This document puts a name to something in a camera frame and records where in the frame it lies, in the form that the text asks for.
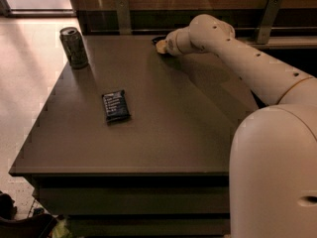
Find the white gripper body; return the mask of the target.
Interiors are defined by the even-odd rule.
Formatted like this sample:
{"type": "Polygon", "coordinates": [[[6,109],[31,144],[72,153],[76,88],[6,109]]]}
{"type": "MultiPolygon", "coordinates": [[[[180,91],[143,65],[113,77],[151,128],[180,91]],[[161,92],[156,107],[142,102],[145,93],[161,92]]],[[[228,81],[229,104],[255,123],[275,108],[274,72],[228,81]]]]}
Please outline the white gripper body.
{"type": "Polygon", "coordinates": [[[165,38],[166,50],[172,56],[194,54],[198,49],[193,46],[189,38],[189,28],[181,28],[170,32],[165,38]]]}

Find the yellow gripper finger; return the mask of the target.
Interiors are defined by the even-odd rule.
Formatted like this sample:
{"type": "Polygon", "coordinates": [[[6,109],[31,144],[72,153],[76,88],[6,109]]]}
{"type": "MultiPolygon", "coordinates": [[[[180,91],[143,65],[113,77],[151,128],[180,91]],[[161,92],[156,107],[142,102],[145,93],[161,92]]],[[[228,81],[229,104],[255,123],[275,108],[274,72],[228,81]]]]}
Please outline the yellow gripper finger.
{"type": "Polygon", "coordinates": [[[167,54],[167,42],[166,40],[159,40],[156,43],[156,49],[159,54],[167,54]]]}

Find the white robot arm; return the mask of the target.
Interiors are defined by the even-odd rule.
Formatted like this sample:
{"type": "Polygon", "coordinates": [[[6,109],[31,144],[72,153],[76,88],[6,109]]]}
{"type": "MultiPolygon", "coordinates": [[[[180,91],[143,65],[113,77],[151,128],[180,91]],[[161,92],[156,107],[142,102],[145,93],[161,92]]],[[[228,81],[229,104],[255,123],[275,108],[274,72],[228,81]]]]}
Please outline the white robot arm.
{"type": "Polygon", "coordinates": [[[231,238],[317,238],[317,78],[195,17],[157,42],[161,54],[212,53],[265,106],[238,127],[230,153],[231,238]]]}

